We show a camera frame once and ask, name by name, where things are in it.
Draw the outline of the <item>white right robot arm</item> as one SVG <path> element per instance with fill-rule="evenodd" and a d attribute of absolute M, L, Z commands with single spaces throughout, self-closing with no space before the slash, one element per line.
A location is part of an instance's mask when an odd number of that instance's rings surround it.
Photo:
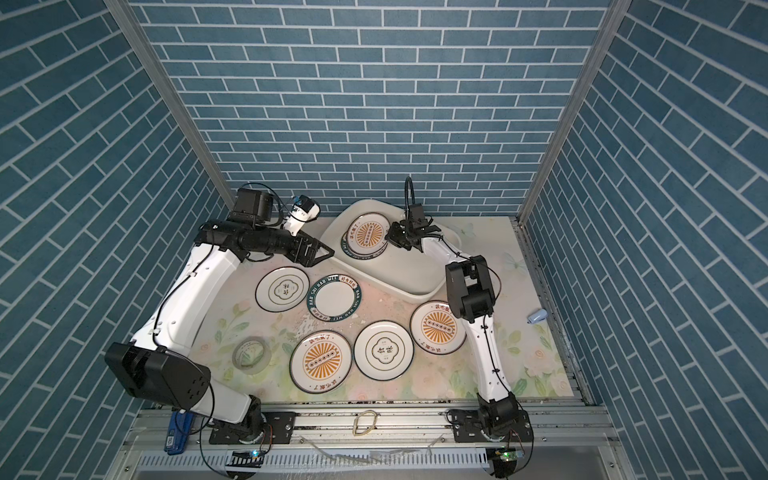
<path fill-rule="evenodd" d="M 493 319 L 497 295 L 486 259 L 460 252 L 427 218 L 420 204 L 405 207 L 404 218 L 391 225 L 387 240 L 399 248 L 416 249 L 445 266 L 447 302 L 453 316 L 465 325 L 476 361 L 478 416 L 483 433 L 490 439 L 517 437 L 523 443 L 533 443 L 528 412 L 502 369 Z"/>

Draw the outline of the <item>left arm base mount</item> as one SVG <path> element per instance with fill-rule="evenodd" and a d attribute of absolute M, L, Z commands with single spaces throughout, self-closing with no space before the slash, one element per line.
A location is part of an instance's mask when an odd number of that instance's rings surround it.
<path fill-rule="evenodd" d="M 289 444 L 297 414 L 295 412 L 249 413 L 237 424 L 214 420 L 211 445 Z"/>

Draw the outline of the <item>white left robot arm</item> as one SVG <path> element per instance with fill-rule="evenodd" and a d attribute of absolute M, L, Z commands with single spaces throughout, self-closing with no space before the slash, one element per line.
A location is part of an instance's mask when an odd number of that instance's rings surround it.
<path fill-rule="evenodd" d="M 213 300 L 251 254 L 282 255 L 304 267 L 333 256 L 332 248 L 302 230 L 319 213 L 319 205 L 305 195 L 286 210 L 263 184 L 239 188 L 225 219 L 199 227 L 187 264 L 149 320 L 129 341 L 107 348 L 106 365 L 125 391 L 234 425 L 250 436 L 260 432 L 259 399 L 214 380 L 189 354 Z"/>

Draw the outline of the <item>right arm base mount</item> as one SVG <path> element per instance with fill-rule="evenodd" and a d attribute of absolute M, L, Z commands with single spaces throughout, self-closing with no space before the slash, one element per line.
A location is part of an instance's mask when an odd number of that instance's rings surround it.
<path fill-rule="evenodd" d="M 444 417 L 456 443 L 530 443 L 535 439 L 532 422 L 525 410 L 498 420 L 480 410 L 467 409 L 448 409 Z"/>

